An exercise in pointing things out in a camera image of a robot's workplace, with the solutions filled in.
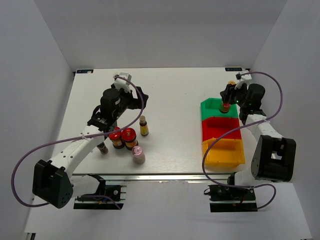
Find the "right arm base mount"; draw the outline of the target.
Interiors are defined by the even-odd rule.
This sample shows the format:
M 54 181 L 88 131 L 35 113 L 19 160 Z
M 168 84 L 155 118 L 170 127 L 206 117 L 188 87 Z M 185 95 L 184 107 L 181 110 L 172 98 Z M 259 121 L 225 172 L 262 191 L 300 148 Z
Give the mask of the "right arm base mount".
M 254 190 L 245 188 L 224 187 L 217 184 L 209 185 L 203 191 L 209 196 L 211 213 L 242 213 L 257 212 Z

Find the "yellow cap sauce bottle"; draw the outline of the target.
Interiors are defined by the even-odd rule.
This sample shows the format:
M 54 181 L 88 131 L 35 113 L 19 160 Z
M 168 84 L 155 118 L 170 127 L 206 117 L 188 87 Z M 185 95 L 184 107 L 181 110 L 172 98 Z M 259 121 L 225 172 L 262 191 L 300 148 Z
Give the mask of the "yellow cap sauce bottle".
M 236 82 L 229 81 L 225 87 L 225 90 L 220 92 L 221 103 L 219 110 L 221 113 L 226 114 L 230 111 L 230 107 L 232 105 L 232 97 L 235 91 Z

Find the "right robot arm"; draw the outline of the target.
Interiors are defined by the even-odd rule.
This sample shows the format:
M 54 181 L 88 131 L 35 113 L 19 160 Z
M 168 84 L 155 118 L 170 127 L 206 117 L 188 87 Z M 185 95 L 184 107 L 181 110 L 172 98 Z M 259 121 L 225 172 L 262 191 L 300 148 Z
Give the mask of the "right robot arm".
M 226 195 L 236 200 L 244 193 L 243 186 L 256 186 L 268 182 L 289 182 L 294 171 L 296 141 L 279 134 L 261 109 L 265 88 L 250 85 L 228 84 L 220 92 L 219 110 L 227 113 L 232 105 L 239 106 L 239 119 L 257 140 L 250 167 L 233 173 L 225 187 Z

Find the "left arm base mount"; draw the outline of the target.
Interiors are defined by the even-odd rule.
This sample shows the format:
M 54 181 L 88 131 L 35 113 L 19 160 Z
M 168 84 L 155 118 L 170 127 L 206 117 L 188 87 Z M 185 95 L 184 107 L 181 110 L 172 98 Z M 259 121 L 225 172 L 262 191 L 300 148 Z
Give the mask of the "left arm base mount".
M 75 210 L 121 210 L 124 206 L 127 186 L 120 183 L 111 183 L 96 174 L 87 174 L 94 190 L 84 192 L 75 197 Z

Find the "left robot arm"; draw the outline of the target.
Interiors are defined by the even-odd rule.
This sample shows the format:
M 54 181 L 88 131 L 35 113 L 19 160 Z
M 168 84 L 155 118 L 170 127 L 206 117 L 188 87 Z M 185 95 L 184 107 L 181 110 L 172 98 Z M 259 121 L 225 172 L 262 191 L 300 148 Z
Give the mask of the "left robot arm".
M 125 110 L 144 109 L 149 96 L 137 87 L 137 97 L 132 91 L 115 86 L 106 89 L 100 104 L 94 109 L 83 133 L 85 137 L 74 140 L 51 159 L 39 160 L 33 173 L 32 192 L 42 200 L 63 208 L 71 198 L 85 197 L 99 200 L 105 196 L 106 181 L 96 174 L 74 176 L 73 172 L 94 149 L 106 148 L 108 134 L 115 130 L 117 120 Z

